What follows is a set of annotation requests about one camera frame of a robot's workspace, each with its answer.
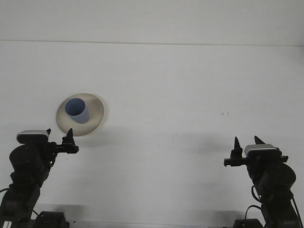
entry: white surface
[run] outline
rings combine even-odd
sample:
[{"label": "white surface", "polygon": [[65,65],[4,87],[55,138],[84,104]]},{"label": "white surface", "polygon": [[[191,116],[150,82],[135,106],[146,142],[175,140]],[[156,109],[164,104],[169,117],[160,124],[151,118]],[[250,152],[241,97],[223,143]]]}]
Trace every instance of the white surface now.
[{"label": "white surface", "polygon": [[[104,223],[104,222],[73,222],[70,221],[71,228],[173,228],[172,225],[152,225],[152,224],[129,224],[129,223]],[[203,226],[176,226],[174,228],[209,228]]]},{"label": "white surface", "polygon": [[[0,42],[0,180],[16,133],[52,128],[63,100],[102,97],[106,116],[59,155],[37,210],[68,220],[231,226],[254,203],[234,136],[289,155],[303,211],[304,48]],[[257,212],[249,217],[259,215]]]},{"label": "white surface", "polygon": [[304,45],[303,0],[0,1],[0,39]]}]

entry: blue cup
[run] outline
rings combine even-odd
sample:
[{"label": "blue cup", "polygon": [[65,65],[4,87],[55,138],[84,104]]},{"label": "blue cup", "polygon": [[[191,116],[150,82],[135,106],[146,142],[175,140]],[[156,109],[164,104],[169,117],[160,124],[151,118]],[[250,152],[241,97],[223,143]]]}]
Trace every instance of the blue cup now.
[{"label": "blue cup", "polygon": [[75,122],[85,124],[89,121],[89,109],[86,103],[80,98],[69,100],[65,106],[66,113]]}]

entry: cup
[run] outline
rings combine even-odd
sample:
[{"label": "cup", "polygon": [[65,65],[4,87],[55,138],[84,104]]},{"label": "cup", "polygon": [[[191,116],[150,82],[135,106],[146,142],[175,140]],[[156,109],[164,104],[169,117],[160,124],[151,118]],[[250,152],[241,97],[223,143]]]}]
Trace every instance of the cup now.
[{"label": "cup", "polygon": [[73,98],[66,103],[66,113],[75,122],[85,124],[89,121],[89,109],[86,103],[80,98]]}]

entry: cable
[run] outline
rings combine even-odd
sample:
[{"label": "cable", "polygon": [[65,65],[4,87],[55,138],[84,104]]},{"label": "cable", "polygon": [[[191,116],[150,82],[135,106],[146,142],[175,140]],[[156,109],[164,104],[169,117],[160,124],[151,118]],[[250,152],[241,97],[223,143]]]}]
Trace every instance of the cable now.
[{"label": "cable", "polygon": [[39,216],[39,214],[38,214],[35,210],[33,210],[33,212],[34,212],[37,216]]},{"label": "cable", "polygon": [[301,227],[303,228],[303,223],[302,223],[302,220],[301,220],[301,216],[300,216],[298,207],[297,207],[297,205],[296,205],[296,203],[295,203],[294,197],[292,197],[292,200],[293,200],[293,203],[294,203],[294,208],[295,208],[295,210],[296,210],[296,213],[297,213],[298,218],[299,218],[299,221],[300,221],[300,225],[301,225]]},{"label": "cable", "polygon": [[255,187],[254,185],[251,187],[252,197],[255,198],[255,200],[258,201],[259,203],[262,203],[261,200],[258,197],[256,197],[255,192],[253,191],[254,187]]},{"label": "cable", "polygon": [[250,206],[247,208],[247,210],[246,210],[246,213],[245,213],[245,220],[246,220],[246,218],[247,218],[247,212],[248,212],[249,208],[257,208],[257,209],[262,210],[262,209],[261,209],[259,206],[257,206],[257,205],[250,205]]},{"label": "cable", "polygon": [[3,191],[7,191],[7,190],[8,190],[8,189],[2,189],[2,190],[0,190],[0,193],[3,192]]}]

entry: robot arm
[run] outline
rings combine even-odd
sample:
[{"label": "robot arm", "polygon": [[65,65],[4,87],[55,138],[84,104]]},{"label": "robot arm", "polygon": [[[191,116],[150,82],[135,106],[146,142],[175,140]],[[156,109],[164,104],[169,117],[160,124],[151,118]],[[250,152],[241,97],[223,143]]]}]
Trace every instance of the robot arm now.
[{"label": "robot arm", "polygon": [[40,196],[40,188],[48,177],[59,152],[77,153],[78,146],[69,130],[62,144],[48,142],[51,130],[24,131],[17,135],[23,144],[10,154],[14,168],[13,183],[5,193],[0,206],[0,227],[25,228],[30,223],[33,208]]},{"label": "robot arm", "polygon": [[[235,148],[224,165],[246,165],[248,174],[258,193],[263,217],[267,228],[301,228],[300,218],[291,204],[293,194],[290,191],[295,182],[295,172],[284,162],[288,156],[282,156],[279,148],[265,144],[255,136],[254,145],[245,148],[246,157],[237,137]],[[236,220],[234,227],[261,227],[257,219]]]}]

